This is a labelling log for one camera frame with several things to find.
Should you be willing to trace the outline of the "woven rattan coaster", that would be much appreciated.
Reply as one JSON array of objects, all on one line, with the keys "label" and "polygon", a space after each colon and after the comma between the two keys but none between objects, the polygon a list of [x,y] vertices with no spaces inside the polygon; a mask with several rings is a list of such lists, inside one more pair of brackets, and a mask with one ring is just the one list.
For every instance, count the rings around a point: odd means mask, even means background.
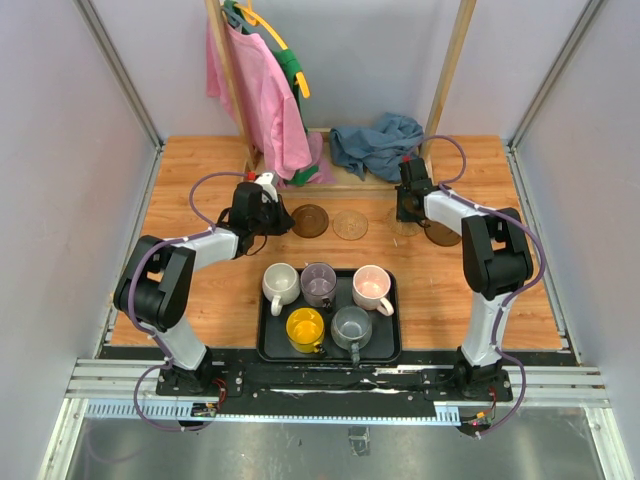
[{"label": "woven rattan coaster", "polygon": [[396,235],[403,237],[412,237],[423,233],[423,227],[415,222],[401,222],[396,218],[396,208],[392,207],[386,215],[387,227]]}]

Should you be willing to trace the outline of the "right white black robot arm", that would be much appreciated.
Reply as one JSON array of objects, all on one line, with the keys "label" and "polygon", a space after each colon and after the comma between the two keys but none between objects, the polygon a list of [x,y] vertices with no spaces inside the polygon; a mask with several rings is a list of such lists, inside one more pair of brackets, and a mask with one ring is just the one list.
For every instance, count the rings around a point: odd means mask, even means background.
[{"label": "right white black robot arm", "polygon": [[513,208],[489,209],[435,186],[420,158],[404,157],[399,171],[396,220],[420,225],[437,245],[462,245],[472,310],[452,383],[463,399],[477,399],[501,383],[506,322],[517,292],[533,275],[526,230]]}]

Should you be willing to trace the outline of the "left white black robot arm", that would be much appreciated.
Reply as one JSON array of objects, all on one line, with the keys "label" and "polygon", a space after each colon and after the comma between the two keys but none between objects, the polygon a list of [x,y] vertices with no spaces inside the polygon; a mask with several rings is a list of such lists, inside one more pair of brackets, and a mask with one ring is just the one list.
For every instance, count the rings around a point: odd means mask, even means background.
[{"label": "left white black robot arm", "polygon": [[246,256],[257,236],[281,236],[294,226],[282,204],[273,172],[236,186],[231,207],[207,230],[137,241],[114,293],[115,308],[151,336],[164,354],[165,368],[190,394],[207,393],[214,383],[210,349],[186,317],[193,274]]}]

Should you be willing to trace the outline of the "brown glass coaster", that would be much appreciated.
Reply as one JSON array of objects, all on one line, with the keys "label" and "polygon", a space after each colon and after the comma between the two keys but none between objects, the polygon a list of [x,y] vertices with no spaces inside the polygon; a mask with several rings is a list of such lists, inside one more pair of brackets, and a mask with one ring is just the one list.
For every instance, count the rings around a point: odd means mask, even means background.
[{"label": "brown glass coaster", "polygon": [[316,238],[329,226],[329,216],[320,206],[305,204],[297,207],[291,214],[295,225],[293,232],[302,238]]}]

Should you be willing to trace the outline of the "light woven coaster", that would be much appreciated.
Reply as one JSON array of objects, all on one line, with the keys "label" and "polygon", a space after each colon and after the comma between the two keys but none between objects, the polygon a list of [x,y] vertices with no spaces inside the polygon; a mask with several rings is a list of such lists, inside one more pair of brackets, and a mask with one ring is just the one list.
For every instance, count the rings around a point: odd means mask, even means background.
[{"label": "light woven coaster", "polygon": [[335,234],[348,241],[362,238],[368,231],[368,220],[364,214],[355,210],[339,212],[333,219]]}]

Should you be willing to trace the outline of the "dark wooden coaster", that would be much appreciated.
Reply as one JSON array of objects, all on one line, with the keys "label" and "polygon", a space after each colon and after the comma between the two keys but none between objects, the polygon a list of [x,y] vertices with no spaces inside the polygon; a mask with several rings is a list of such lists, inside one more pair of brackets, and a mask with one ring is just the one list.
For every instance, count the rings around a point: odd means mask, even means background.
[{"label": "dark wooden coaster", "polygon": [[430,222],[424,227],[425,236],[435,245],[453,247],[461,242],[461,236],[445,225]]}]

